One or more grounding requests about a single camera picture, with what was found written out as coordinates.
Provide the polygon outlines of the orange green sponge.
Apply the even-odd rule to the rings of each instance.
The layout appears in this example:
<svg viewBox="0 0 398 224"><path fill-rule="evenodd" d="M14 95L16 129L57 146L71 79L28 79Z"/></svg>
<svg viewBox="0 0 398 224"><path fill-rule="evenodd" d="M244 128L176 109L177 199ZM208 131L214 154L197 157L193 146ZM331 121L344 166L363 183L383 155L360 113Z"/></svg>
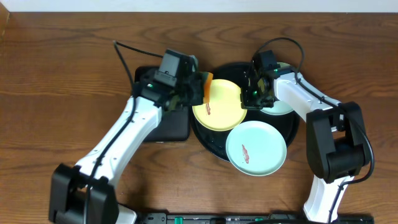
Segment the orange green sponge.
<svg viewBox="0 0 398 224"><path fill-rule="evenodd" d="M200 72L201 87L203 89L203 103L210 102L210 88L213 80L213 74L210 72Z"/></svg>

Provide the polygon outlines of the yellow plate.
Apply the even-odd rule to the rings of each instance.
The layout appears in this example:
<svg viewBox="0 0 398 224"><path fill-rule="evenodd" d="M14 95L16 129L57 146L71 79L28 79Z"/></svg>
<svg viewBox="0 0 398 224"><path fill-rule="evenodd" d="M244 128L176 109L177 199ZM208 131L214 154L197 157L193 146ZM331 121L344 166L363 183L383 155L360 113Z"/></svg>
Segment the yellow plate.
<svg viewBox="0 0 398 224"><path fill-rule="evenodd" d="M227 131L240 124L247 110L241 107L241 89L224 79L213 80L208 103L193 106L196 120L212 131Z"/></svg>

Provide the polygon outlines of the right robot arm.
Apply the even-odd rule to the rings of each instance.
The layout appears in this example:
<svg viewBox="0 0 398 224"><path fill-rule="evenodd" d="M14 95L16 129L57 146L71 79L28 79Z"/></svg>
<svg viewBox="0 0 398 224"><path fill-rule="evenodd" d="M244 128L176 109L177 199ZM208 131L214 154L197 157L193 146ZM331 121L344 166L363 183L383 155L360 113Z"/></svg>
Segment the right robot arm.
<svg viewBox="0 0 398 224"><path fill-rule="evenodd" d="M270 50L253 55L246 80L241 92L244 109L271 108L281 101L305 121L307 161L315 176L303 210L310 222L337 221L347 186L367 180L374 169L361 108L324 95L299 69L279 64Z"/></svg>

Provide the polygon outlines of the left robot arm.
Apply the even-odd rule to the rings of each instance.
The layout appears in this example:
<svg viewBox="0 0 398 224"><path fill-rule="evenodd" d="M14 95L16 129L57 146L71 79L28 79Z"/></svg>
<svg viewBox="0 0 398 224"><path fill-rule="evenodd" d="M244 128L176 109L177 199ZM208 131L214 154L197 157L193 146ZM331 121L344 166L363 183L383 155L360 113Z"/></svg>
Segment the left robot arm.
<svg viewBox="0 0 398 224"><path fill-rule="evenodd" d="M52 174L49 221L135 223L137 213L116 199L122 173L164 113L209 101L212 79L195 56L166 50L160 67L131 80L126 107L103 139L73 167L60 164Z"/></svg>

